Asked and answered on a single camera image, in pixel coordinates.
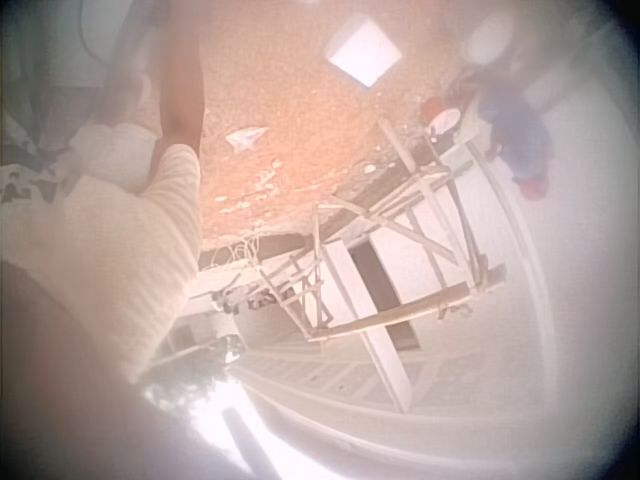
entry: cable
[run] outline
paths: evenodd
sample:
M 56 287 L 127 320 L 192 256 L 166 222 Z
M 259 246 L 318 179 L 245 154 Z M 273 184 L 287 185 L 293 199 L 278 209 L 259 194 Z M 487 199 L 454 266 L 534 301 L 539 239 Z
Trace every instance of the cable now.
M 87 39 L 84 36 L 84 0 L 80 0 L 80 5 L 78 8 L 78 34 L 80 35 L 80 43 L 82 43 L 82 48 L 85 52 L 87 52 L 87 55 L 89 55 L 93 60 L 98 62 L 103 67 L 107 67 L 109 63 L 93 53 L 93 51 L 89 48 Z

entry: person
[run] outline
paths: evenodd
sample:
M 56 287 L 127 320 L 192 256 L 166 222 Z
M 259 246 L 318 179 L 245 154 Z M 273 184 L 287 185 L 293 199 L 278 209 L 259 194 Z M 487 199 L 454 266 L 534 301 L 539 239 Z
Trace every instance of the person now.
M 500 156 L 522 196 L 529 201 L 543 199 L 549 189 L 553 144 L 535 110 L 508 80 L 493 78 L 480 94 L 478 116 L 491 125 L 487 160 Z
M 2 167 L 0 448 L 9 478 L 247 478 L 132 385 L 198 271 L 196 3 L 170 2 L 163 135 L 141 192 L 64 162 Z

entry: wire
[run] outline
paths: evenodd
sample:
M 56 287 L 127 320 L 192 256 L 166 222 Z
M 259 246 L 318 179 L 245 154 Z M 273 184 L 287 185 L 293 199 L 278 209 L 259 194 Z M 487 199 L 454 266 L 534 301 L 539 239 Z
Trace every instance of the wire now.
M 82 44 L 82 48 L 87 55 L 89 55 L 93 60 L 98 62 L 103 67 L 107 67 L 109 63 L 96 55 L 91 48 L 89 48 L 89 44 L 87 43 L 87 39 L 84 36 L 84 0 L 80 0 L 80 5 L 78 8 L 78 34 L 80 35 L 80 43 Z

